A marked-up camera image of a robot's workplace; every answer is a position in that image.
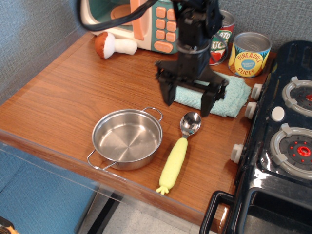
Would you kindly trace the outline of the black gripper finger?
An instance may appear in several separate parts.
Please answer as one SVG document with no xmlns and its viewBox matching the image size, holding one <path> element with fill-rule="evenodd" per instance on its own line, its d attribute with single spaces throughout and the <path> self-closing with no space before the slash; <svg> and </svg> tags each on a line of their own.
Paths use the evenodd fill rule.
<svg viewBox="0 0 312 234">
<path fill-rule="evenodd" d="M 176 88 L 179 85 L 178 81 L 159 79 L 160 90 L 164 102 L 170 106 L 176 98 Z"/>
<path fill-rule="evenodd" d="M 216 101 L 219 100 L 219 91 L 217 89 L 210 89 L 203 93 L 201 97 L 201 116 L 207 117 L 210 114 Z"/>
</svg>

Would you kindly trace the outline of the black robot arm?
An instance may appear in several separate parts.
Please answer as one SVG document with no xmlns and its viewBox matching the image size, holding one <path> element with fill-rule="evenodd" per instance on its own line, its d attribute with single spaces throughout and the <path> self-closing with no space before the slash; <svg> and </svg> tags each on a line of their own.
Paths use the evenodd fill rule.
<svg viewBox="0 0 312 234">
<path fill-rule="evenodd" d="M 157 61 L 156 79 L 164 102 L 171 105 L 178 86 L 202 93 L 201 115 L 209 115 L 217 100 L 226 94 L 228 81 L 209 65 L 213 36 L 222 26 L 223 16 L 216 0 L 175 0 L 178 26 L 176 61 Z"/>
</svg>

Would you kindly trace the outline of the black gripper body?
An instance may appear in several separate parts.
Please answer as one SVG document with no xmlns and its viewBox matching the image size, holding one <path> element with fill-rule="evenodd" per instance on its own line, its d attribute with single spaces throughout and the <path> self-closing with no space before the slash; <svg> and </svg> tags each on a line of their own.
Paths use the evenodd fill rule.
<svg viewBox="0 0 312 234">
<path fill-rule="evenodd" d="M 159 60 L 155 63 L 156 79 L 178 81 L 178 86 L 202 94 L 207 90 L 217 89 L 219 100 L 224 99 L 229 82 L 212 71 L 209 60 L 209 48 L 179 51 L 177 60 Z"/>
</svg>

